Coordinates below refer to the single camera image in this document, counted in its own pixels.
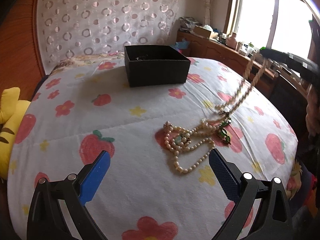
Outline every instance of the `brown stripe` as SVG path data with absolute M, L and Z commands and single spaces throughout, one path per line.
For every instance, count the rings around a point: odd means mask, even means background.
M 9 143 L 6 139 L 0 136 L 0 142 Z
M 14 135 L 14 132 L 11 131 L 11 130 L 10 130 L 9 128 L 7 128 L 7 127 L 2 128 L 2 129 L 1 129 L 1 132 L 7 132 L 7 133 L 10 133 L 10 134 L 13 134 L 13 135 Z

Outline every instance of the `silver screw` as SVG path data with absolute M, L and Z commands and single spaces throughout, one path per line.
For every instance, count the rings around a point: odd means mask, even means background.
M 279 179 L 278 177 L 275 177 L 273 180 L 275 181 L 275 183 L 278 183 L 278 184 L 281 183 L 281 179 Z
M 245 179 L 252 179 L 252 175 L 248 172 L 246 172 L 245 174 L 243 174 Z
M 76 177 L 77 175 L 72 173 L 68 176 L 68 180 L 74 180 Z
M 38 180 L 38 183 L 44 184 L 44 183 L 45 183 L 45 178 L 40 178 L 40 179 Z

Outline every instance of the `stuffed toy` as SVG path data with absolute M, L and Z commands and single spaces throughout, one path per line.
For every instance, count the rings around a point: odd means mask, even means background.
M 30 102 L 19 100 L 20 88 L 5 89 L 0 101 L 0 177 L 8 178 L 12 146 Z

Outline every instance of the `plush toy ear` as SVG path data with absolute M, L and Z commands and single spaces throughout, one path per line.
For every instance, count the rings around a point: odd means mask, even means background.
M 6 123 L 16 111 L 19 95 L 20 88 L 3 90 L 0 101 L 0 124 Z

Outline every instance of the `window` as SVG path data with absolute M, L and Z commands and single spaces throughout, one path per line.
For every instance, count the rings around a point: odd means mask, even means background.
M 237 40 L 307 58 L 312 13 L 301 0 L 239 0 Z

